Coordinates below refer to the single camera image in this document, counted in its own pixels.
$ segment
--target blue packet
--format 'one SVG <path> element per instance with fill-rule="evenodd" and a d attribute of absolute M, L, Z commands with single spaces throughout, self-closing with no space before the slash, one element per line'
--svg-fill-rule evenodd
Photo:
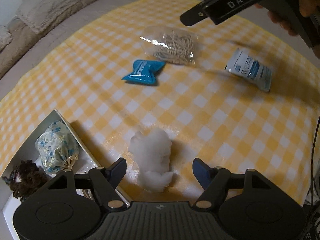
<path fill-rule="evenodd" d="M 233 54 L 225 70 L 245 78 L 264 92 L 270 91 L 272 79 L 271 69 L 260 64 L 257 60 L 254 60 L 239 49 Z"/>
<path fill-rule="evenodd" d="M 165 62 L 162 61 L 138 59 L 133 63 L 133 72 L 124 76 L 122 80 L 153 85 L 156 82 L 154 73 L 162 69 L 164 65 Z"/>

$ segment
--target screw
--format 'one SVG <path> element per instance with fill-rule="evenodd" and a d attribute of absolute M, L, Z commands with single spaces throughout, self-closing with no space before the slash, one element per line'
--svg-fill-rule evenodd
<path fill-rule="evenodd" d="M 124 203 L 121 200 L 111 200 L 108 202 L 108 207 L 110 208 L 121 208 Z"/>
<path fill-rule="evenodd" d="M 210 208 L 212 204 L 207 200 L 200 200 L 196 203 L 196 206 L 201 209 L 207 209 L 207 208 Z"/>

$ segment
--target clear plastic bag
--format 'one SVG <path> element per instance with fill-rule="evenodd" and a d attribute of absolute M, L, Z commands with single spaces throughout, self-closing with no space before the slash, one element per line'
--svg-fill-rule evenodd
<path fill-rule="evenodd" d="M 177 65 L 195 63 L 199 37 L 193 33 L 166 26 L 149 26 L 140 38 L 147 55 Z"/>
<path fill-rule="evenodd" d="M 72 169 L 78 160 L 79 145 L 68 127 L 55 121 L 35 143 L 42 166 L 47 174 L 56 174 L 65 168 Z"/>

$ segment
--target floor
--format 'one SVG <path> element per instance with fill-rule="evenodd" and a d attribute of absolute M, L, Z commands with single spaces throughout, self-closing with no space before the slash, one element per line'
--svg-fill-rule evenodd
<path fill-rule="evenodd" d="M 51 50 L 72 35 L 79 28 L 95 20 L 112 9 L 137 0 L 98 0 L 72 15 L 48 35 L 42 38 L 23 58 L 0 80 L 0 99 L 5 97 L 17 84 L 20 77 L 36 66 Z M 280 26 L 273 24 L 265 9 L 250 7 L 242 11 L 240 16 L 247 18 L 265 30 L 279 37 L 295 50 L 300 52 L 314 65 L 319 65 L 312 50 L 300 37 L 290 37 Z"/>

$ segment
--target white plush toy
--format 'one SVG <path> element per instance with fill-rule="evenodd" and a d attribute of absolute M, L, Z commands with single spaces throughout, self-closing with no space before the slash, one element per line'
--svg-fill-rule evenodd
<path fill-rule="evenodd" d="M 128 151 L 134 155 L 139 166 L 138 182 L 151 192 L 163 192 L 173 173 L 169 171 L 172 142 L 167 133 L 159 128 L 153 129 L 147 136 L 141 132 L 130 140 Z"/>

